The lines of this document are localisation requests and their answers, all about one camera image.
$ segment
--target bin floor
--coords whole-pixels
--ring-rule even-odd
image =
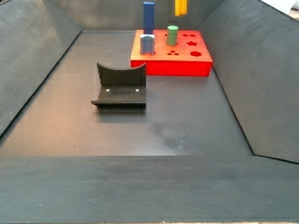
[[[147,109],[99,111],[97,63],[135,34],[85,32],[0,144],[0,223],[299,221],[299,166],[252,155],[216,73],[147,77]]]

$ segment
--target red block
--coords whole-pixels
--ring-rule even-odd
[[[147,64],[147,74],[210,76],[213,59],[198,31],[180,31],[178,45],[168,45],[168,30],[155,30],[155,54],[141,54],[141,34],[135,32],[131,67]]]

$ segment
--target black bracket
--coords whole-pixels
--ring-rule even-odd
[[[101,90],[98,107],[146,107],[146,63],[133,69],[114,69],[98,63]]]

